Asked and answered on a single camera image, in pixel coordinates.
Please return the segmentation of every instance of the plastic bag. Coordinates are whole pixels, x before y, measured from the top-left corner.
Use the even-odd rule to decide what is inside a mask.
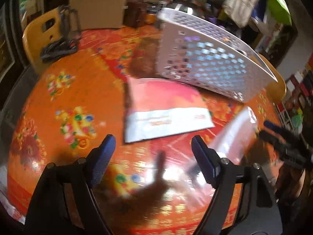
[[[248,24],[251,13],[258,0],[225,0],[223,8],[225,13],[240,28]]]
[[[226,157],[234,164],[239,164],[256,130],[257,119],[252,109],[244,107],[208,147],[214,149],[220,158]],[[180,192],[179,195],[191,211],[209,204],[215,192],[215,189],[206,183],[195,158],[184,166],[179,179],[172,185]]]

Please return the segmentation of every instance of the floral pattern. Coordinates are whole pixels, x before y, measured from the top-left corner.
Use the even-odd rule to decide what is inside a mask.
[[[227,122],[229,119],[227,114],[231,114],[231,106],[226,102],[220,102],[218,105],[208,105],[208,109],[214,118],[220,121]]]
[[[60,127],[64,140],[72,149],[76,147],[85,149],[89,147],[90,139],[97,137],[92,126],[94,117],[81,106],[75,107],[74,110],[59,110],[55,113],[56,119],[61,120]]]
[[[122,27],[115,31],[116,34],[121,36],[122,38],[132,38],[138,36],[138,29],[130,28],[130,27]]]
[[[266,113],[265,113],[264,108],[263,108],[261,105],[258,105],[257,108],[258,108],[258,113],[259,113],[260,115],[262,115],[262,116],[263,116],[263,119],[265,120],[265,119],[266,119]]]
[[[106,59],[114,60],[119,59],[125,52],[123,42],[104,44],[100,54],[105,55]]]
[[[259,97],[263,101],[264,104],[267,104],[267,98],[263,94],[259,94]]]
[[[20,156],[21,164],[25,168],[32,168],[35,172],[41,172],[44,169],[47,153],[37,135],[33,119],[26,119],[22,115],[13,135],[10,150],[12,155]]]
[[[64,71],[61,71],[57,77],[54,74],[48,74],[46,76],[46,83],[51,100],[61,95],[64,89],[69,88],[75,78],[75,76],[65,74]]]
[[[95,51],[102,56],[103,61],[108,64],[113,74],[121,79],[123,82],[126,82],[126,76],[129,75],[128,66],[133,56],[132,48],[136,45],[136,42],[120,41],[119,43],[124,48],[126,46],[127,49],[121,51],[115,50],[114,52],[110,52],[107,50],[107,47],[103,45],[103,48],[98,47]]]

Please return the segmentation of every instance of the green object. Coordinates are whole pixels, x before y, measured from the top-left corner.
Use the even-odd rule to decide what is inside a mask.
[[[76,121],[81,121],[82,120],[81,115],[79,115],[79,114],[75,115],[75,120]]]
[[[117,183],[125,183],[126,182],[126,178],[123,174],[116,175],[115,180]]]
[[[291,122],[294,126],[294,128],[299,128],[300,125],[302,124],[303,116],[300,114],[295,115],[292,117]]]
[[[77,147],[77,145],[78,145],[78,140],[77,140],[77,139],[75,139],[75,141],[74,141],[72,144],[70,144],[70,146],[71,146],[72,149],[74,149],[75,147]]]
[[[268,0],[267,6],[278,23],[292,25],[290,12],[285,0]]]

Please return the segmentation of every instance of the clutter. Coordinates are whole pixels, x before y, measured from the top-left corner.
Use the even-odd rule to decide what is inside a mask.
[[[267,6],[267,0],[259,0],[254,7],[251,17],[257,19],[258,21],[263,21],[265,16]]]
[[[69,0],[78,11],[82,30],[121,28],[126,0]]]
[[[273,38],[265,49],[269,62],[276,68],[279,66],[289,48],[298,37],[298,29],[293,25],[279,25],[279,29],[272,34]]]
[[[251,13],[259,0],[225,0],[225,13],[240,27],[248,24]]]
[[[313,101],[313,73],[305,71],[291,75],[287,80],[288,96],[276,105],[283,126],[299,135],[303,130],[304,114],[310,120],[310,109]]]
[[[131,107],[125,142],[135,142],[214,127],[200,93],[164,79],[127,77]]]

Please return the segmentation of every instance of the white wall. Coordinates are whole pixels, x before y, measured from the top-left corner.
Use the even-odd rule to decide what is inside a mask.
[[[313,52],[313,21],[300,0],[287,0],[291,17],[298,30],[298,37],[277,67],[284,79],[303,70]]]

